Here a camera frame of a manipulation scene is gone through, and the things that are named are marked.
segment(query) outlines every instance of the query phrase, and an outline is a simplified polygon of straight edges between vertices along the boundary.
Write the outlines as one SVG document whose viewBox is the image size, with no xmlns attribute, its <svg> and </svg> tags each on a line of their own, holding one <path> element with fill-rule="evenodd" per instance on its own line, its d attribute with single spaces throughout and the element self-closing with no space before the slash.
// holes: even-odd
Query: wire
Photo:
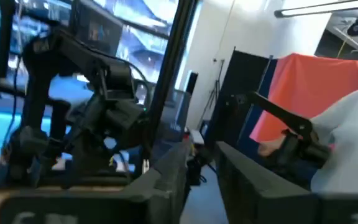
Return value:
<svg viewBox="0 0 358 224">
<path fill-rule="evenodd" d="M 124 156 L 122 155 L 121 151 L 118 152 L 118 155 L 121 158 L 122 163 L 124 164 L 124 171 L 125 171 L 125 175 L 127 176 L 127 180 L 128 180 L 128 184 L 129 184 L 129 183 L 132 182 L 132 179 L 131 179 L 131 173 L 130 173 L 130 170 L 129 170 L 128 163 L 125 160 Z"/>
<path fill-rule="evenodd" d="M 206 178 L 201 174 L 200 174 L 200 181 L 202 181 L 202 183 L 204 183 L 204 184 L 207 183 Z"/>
<path fill-rule="evenodd" d="M 23 12 L 23 0 L 20 1 L 19 3 L 19 12 L 17 13 L 17 42 L 19 45 L 19 48 L 22 48 L 22 36 L 21 36 L 21 26 L 20 26 L 20 19 L 21 19 L 21 15 Z M 22 60 L 22 54 L 19 54 L 17 56 L 17 63 L 16 63 L 16 68 L 15 68 L 15 72 L 14 72 L 14 76 L 13 76 L 13 109 L 12 109 L 12 118 L 11 118 L 11 122 L 9 123 L 9 126 L 7 128 L 6 134 L 4 136 L 4 141 L 2 144 L 2 148 L 4 148 L 6 146 L 6 142 L 9 136 L 9 133 L 11 132 L 13 123 L 15 122 L 15 116 L 16 116 L 16 108 L 17 108 L 17 74 L 19 73 L 19 67 L 20 67 L 20 62 Z"/>
<path fill-rule="evenodd" d="M 339 58 L 339 56 L 341 56 L 342 50 L 343 50 L 343 48 L 344 48 L 345 45 L 346 45 L 346 40 L 347 40 L 347 39 L 345 39 L 345 40 L 343 41 L 342 47 L 341 47 L 341 49 L 339 49 L 339 52 L 338 52 L 338 55 L 336 56 L 336 58 Z"/>
<path fill-rule="evenodd" d="M 14 92 L 14 95 L 13 95 L 12 118 L 11 118 L 11 122 L 9 123 L 9 126 L 7 128 L 6 134 L 4 136 L 3 146 L 6 145 L 7 138 L 9 136 L 9 133 L 11 132 L 13 123 L 15 122 L 16 108 L 17 108 L 17 73 L 19 71 L 19 64 L 20 64 L 21 59 L 22 59 L 21 55 L 18 56 L 18 58 L 17 58 L 17 66 L 15 68 L 15 73 L 14 73 L 14 76 L 13 76 L 13 92 Z"/>
<path fill-rule="evenodd" d="M 122 63 L 124 63 L 124 64 L 130 66 L 131 68 L 134 68 L 134 69 L 137 71 L 137 73 L 139 73 L 139 75 L 140 75 L 140 77 L 143 79 L 143 81 L 145 82 L 145 88 L 146 88 L 146 90 L 147 90 L 147 95 L 146 95 L 146 99 L 147 99 L 147 100 L 145 100 L 145 101 L 147 102 L 147 108 L 149 107 L 149 104 L 150 104 L 149 101 L 150 101 L 150 99 L 151 99 L 151 92 L 150 92 L 150 87 L 149 87 L 148 83 L 150 83 L 150 82 L 147 80 L 147 78 L 146 78 L 145 75 L 142 73 L 142 71 L 141 71 L 138 67 L 136 67 L 136 65 L 134 65 L 132 62 L 129 62 L 129 61 L 124 60 L 124 59 L 122 59 L 122 58 L 119 58 L 119 57 L 116 57 L 116 56 L 113 56 L 113 55 L 109 55 L 109 54 L 104 53 L 104 52 L 102 52 L 102 51 L 100 51 L 100 50 L 98 50 L 98 49 L 94 49 L 94 48 L 92 48 L 92 47 L 89 47 L 89 46 L 86 45 L 84 42 L 78 40 L 77 38 L 73 38 L 73 37 L 72 37 L 71 35 L 69 35 L 69 34 L 66 34 L 66 35 L 67 35 L 69 38 L 73 39 L 77 44 L 80 44 L 82 47 L 86 48 L 87 50 L 89 50 L 89 51 L 91 51 L 91 52 L 93 52 L 93 53 L 96 53 L 96 54 L 99 54 L 99 55 L 103 55 L 103 56 L 105 56 L 105 57 L 107 57 L 107 58 L 112 58 L 112 59 L 114 59 L 114 60 L 120 61 L 120 62 L 122 62 Z"/>
</svg>

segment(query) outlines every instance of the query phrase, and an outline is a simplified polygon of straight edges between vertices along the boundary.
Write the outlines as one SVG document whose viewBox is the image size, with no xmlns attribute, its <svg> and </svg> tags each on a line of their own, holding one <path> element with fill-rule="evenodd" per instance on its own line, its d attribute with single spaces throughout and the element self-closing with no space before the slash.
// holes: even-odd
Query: red fabric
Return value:
<svg viewBox="0 0 358 224">
<path fill-rule="evenodd" d="M 358 61 L 292 54 L 277 63 L 268 99 L 292 113 L 312 118 L 358 90 Z M 250 137 L 257 142 L 281 136 L 287 127 L 263 112 Z"/>
</svg>

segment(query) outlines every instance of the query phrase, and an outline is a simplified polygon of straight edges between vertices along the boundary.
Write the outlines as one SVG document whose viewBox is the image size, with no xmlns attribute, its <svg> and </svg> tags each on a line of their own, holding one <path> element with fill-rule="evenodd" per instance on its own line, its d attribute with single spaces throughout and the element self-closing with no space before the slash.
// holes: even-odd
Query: ceiling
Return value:
<svg viewBox="0 0 358 224">
<path fill-rule="evenodd" d="M 358 50 L 358 37 L 349 39 L 346 35 L 347 28 L 355 21 L 356 17 L 358 17 L 358 10 L 335 12 L 328 22 L 327 30 L 342 40 L 347 39 L 347 43 Z"/>
</svg>

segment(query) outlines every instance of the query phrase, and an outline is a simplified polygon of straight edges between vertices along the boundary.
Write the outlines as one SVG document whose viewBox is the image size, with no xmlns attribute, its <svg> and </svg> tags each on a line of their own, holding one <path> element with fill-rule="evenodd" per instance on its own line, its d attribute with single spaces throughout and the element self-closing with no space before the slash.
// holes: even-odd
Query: black cable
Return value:
<svg viewBox="0 0 358 224">
<path fill-rule="evenodd" d="M 216 174 L 216 169 L 210 163 L 207 166 Z"/>
<path fill-rule="evenodd" d="M 204 184 L 207 182 L 206 178 L 203 175 L 200 175 L 200 181 Z"/>
<path fill-rule="evenodd" d="M 86 48 L 87 50 L 89 50 L 89 51 L 91 51 L 91 52 L 93 52 L 93 53 L 100 54 L 100 55 L 103 55 L 103 56 L 105 56 L 105 57 L 118 60 L 118 61 L 120 61 L 120 62 L 122 62 L 122 63 L 124 63 L 124 64 L 126 64 L 126 65 L 128 65 L 128 66 L 130 66 L 131 68 L 134 68 L 134 69 L 139 73 L 140 77 L 142 77 L 143 81 L 145 82 L 145 88 L 146 88 L 146 90 L 147 90 L 147 95 L 146 95 L 146 99 L 147 99 L 147 100 L 145 100 L 145 101 L 146 101 L 147 104 L 148 104 L 148 105 L 147 105 L 147 109 L 149 108 L 149 104 L 150 104 L 149 101 L 150 101 L 150 99 L 151 99 L 151 92 L 150 92 L 150 87 L 149 87 L 148 83 L 150 83 L 150 82 L 147 81 L 146 77 L 144 76 L 144 74 L 142 73 L 142 71 L 141 71 L 138 67 L 136 67 L 133 63 L 131 63 L 131 62 L 127 61 L 127 60 L 124 60 L 124 59 L 122 59 L 122 58 L 119 58 L 119 57 L 116 57 L 116 56 L 113 56 L 113 55 L 109 55 L 109 54 L 104 53 L 104 52 L 102 52 L 102 51 L 100 51 L 100 50 L 98 50 L 98 49 L 94 49 L 94 48 L 92 48 L 92 47 L 89 47 L 88 45 L 86 45 L 84 42 L 78 40 L 77 38 L 72 38 L 71 35 L 68 35 L 68 34 L 66 34 L 66 35 L 67 35 L 69 38 L 73 39 L 77 44 L 80 44 L 82 47 Z"/>
<path fill-rule="evenodd" d="M 128 166 L 127 162 L 125 161 L 124 155 L 122 155 L 121 151 L 118 152 L 118 155 L 121 158 L 122 163 L 124 164 L 125 175 L 127 177 L 128 184 L 130 184 L 132 182 L 132 178 L 131 178 L 131 173 L 130 173 L 130 170 L 129 170 L 129 166 Z"/>
<path fill-rule="evenodd" d="M 13 110 L 12 110 L 12 118 L 11 118 L 11 122 L 9 123 L 9 126 L 7 128 L 6 134 L 4 136 L 4 141 L 2 144 L 2 148 L 4 148 L 6 146 L 6 141 L 7 138 L 9 136 L 9 133 L 11 132 L 13 123 L 15 122 L 15 116 L 16 116 L 16 107 L 17 107 L 17 73 L 19 72 L 19 67 L 20 67 L 20 62 L 22 60 L 22 55 L 19 55 L 17 58 L 17 66 L 15 68 L 15 73 L 13 76 Z"/>
</svg>

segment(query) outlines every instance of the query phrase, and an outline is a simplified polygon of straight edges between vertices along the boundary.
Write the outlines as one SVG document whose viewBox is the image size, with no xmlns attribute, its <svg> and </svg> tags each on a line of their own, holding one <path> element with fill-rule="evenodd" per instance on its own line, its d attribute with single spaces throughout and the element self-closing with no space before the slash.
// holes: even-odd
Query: white wall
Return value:
<svg viewBox="0 0 358 224">
<path fill-rule="evenodd" d="M 219 60 L 226 61 L 223 81 L 234 47 L 263 57 L 284 57 L 293 52 L 313 55 L 330 14 L 277 19 L 273 11 L 327 1 L 204 0 L 180 85 L 183 89 L 190 70 L 199 73 L 187 126 L 197 128 L 218 77 Z"/>
</svg>

